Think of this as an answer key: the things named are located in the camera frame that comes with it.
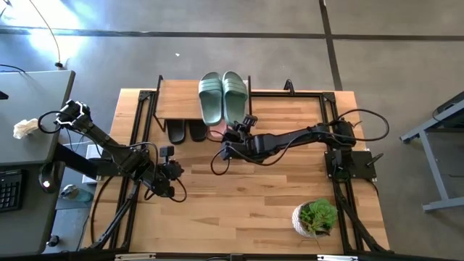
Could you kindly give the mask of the dark flat device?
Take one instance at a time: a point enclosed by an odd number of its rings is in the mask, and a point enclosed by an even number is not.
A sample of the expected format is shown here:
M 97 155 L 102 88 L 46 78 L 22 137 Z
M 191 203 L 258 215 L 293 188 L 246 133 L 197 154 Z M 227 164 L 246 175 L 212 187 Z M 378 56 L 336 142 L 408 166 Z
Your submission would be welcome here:
M 433 112 L 432 112 L 432 118 L 436 120 L 436 116 L 439 113 L 442 113 L 443 111 L 449 109 L 450 107 L 455 106 L 457 103 L 461 102 L 464 100 L 464 91 L 461 91 L 459 94 L 456 96 L 453 96 L 451 99 L 446 101 L 445 103 L 439 105 Z

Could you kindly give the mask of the white power strip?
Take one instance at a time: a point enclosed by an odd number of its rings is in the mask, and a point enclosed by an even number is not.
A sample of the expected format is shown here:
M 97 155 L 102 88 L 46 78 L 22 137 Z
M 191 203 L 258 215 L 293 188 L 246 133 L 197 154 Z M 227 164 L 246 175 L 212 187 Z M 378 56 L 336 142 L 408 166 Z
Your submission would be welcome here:
M 86 149 L 86 159 L 92 158 L 100 158 L 102 153 L 102 148 L 99 145 L 88 145 Z M 84 175 L 82 178 L 83 184 L 97 184 L 98 181 L 101 180 L 100 176 L 96 178 L 89 178 L 88 176 Z

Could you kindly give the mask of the black device with green light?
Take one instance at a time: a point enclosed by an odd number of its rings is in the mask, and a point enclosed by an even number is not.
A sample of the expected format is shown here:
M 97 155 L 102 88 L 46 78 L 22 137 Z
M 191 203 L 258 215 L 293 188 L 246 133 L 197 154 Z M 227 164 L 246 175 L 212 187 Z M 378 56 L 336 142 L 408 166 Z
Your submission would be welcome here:
M 40 167 L 38 182 L 45 193 L 59 192 L 64 169 L 63 161 L 48 162 Z

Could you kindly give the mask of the crumpled white tissue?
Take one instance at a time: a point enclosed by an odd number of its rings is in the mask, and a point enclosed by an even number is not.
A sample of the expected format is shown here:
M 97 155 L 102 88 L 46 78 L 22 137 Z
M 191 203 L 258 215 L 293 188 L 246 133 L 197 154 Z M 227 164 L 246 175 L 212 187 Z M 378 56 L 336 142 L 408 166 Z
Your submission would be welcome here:
M 36 130 L 38 130 L 37 118 L 33 118 L 31 120 L 21 120 L 13 127 L 13 137 L 15 139 L 22 139 Z

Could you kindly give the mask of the grey desk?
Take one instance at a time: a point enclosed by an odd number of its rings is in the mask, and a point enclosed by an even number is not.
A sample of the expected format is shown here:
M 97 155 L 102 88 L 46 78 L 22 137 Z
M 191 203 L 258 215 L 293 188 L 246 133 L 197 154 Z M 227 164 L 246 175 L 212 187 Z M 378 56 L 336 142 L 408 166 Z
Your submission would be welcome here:
M 0 170 L 24 170 L 22 207 L 0 212 L 0 257 L 40 254 L 46 248 L 54 222 L 57 194 L 39 183 L 41 167 L 53 155 L 58 134 L 35 130 L 21 139 L 15 124 L 61 109 L 70 98 L 75 72 L 54 70 L 0 73 Z

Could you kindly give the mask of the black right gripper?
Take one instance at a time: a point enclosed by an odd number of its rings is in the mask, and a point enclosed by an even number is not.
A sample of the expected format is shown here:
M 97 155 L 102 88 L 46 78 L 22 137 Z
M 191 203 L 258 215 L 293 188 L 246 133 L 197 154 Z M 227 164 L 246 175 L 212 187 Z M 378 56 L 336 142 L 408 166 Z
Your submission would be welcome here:
M 244 123 L 235 122 L 232 128 L 227 128 L 223 137 L 223 147 L 232 144 L 244 145 L 248 149 L 256 149 L 254 136 L 251 134 L 251 129 L 247 128 Z

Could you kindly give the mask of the succulent in white pot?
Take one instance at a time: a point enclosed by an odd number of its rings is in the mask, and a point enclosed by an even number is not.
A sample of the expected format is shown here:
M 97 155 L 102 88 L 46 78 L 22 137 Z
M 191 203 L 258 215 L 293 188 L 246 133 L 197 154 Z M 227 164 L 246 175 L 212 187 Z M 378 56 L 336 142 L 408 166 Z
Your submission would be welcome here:
M 298 205 L 292 212 L 294 230 L 301 236 L 330 236 L 338 219 L 338 210 L 327 199 L 317 199 Z

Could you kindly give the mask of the grey metal table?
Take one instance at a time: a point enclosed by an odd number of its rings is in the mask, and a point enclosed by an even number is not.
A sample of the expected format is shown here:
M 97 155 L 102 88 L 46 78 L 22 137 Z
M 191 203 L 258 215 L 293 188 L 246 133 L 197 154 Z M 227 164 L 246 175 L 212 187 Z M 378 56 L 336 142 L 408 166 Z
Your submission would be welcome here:
M 440 200 L 423 205 L 425 212 L 464 207 L 464 196 L 447 192 L 444 176 L 464 178 L 464 100 L 400 136 L 408 144 L 420 139 Z

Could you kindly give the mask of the green rubber slide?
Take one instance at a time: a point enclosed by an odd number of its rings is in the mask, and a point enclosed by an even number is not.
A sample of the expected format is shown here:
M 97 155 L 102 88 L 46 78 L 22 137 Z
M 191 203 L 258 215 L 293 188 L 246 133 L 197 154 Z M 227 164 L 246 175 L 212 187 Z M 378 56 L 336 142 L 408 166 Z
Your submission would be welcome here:
M 223 87 L 217 72 L 209 72 L 200 79 L 198 96 L 204 124 L 218 125 L 223 116 Z
M 248 89 L 241 77 L 227 71 L 223 74 L 223 116 L 228 126 L 241 123 L 245 117 Z

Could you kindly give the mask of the wooden shelf with black legs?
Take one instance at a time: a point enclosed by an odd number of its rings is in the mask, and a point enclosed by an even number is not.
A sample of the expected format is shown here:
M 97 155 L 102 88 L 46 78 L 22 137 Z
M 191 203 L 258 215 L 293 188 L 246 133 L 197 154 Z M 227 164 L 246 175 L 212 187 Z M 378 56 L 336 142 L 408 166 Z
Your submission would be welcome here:
M 166 120 L 202 120 L 198 96 L 198 80 L 159 80 L 157 88 L 157 106 L 154 116 L 163 121 L 162 130 L 166 131 Z M 249 84 L 245 115 L 249 114 L 251 94 Z

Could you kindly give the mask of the black support strut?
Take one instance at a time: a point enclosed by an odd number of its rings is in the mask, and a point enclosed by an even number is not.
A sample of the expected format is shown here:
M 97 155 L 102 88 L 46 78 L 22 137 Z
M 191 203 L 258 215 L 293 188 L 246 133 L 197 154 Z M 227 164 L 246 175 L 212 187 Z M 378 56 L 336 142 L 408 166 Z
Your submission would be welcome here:
M 93 179 L 100 175 L 100 169 L 109 164 L 108 160 L 102 158 L 86 159 L 62 144 L 56 145 L 53 161 L 63 162 L 68 168 Z

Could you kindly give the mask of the silver metal bracket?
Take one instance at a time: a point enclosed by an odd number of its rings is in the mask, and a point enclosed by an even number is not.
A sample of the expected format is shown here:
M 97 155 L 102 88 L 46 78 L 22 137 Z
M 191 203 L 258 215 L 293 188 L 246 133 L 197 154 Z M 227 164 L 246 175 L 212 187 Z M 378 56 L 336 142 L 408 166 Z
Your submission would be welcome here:
M 152 253 L 127 253 L 116 254 L 115 261 L 138 261 L 138 260 L 155 260 L 156 255 Z
M 358 261 L 357 256 L 318 254 L 317 261 Z

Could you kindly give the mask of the black rubber slide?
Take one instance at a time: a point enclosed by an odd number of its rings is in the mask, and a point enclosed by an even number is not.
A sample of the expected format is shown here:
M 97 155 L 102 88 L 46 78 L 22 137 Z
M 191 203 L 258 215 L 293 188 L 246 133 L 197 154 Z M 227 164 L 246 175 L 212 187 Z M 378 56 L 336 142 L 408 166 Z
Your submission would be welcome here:
M 170 143 L 182 144 L 186 138 L 185 120 L 166 120 L 167 135 Z
M 192 141 L 202 142 L 206 139 L 208 127 L 203 120 L 188 120 L 188 129 Z

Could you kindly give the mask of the black keyboard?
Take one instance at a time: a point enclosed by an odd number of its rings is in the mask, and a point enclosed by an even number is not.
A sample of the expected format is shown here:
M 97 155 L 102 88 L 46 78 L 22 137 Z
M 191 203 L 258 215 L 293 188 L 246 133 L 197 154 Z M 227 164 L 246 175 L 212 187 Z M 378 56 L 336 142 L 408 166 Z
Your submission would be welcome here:
M 22 207 L 23 170 L 0 171 L 0 212 L 19 210 Z

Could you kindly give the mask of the teal bottle with silver cap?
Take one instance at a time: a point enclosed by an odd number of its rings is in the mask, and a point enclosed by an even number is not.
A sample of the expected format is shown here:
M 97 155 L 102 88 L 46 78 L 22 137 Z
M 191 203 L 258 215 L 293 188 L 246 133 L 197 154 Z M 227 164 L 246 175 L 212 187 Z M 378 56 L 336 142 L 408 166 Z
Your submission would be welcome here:
M 61 199 L 76 202 L 91 202 L 94 195 L 89 191 L 77 187 L 76 185 L 69 184 L 60 191 L 59 197 Z

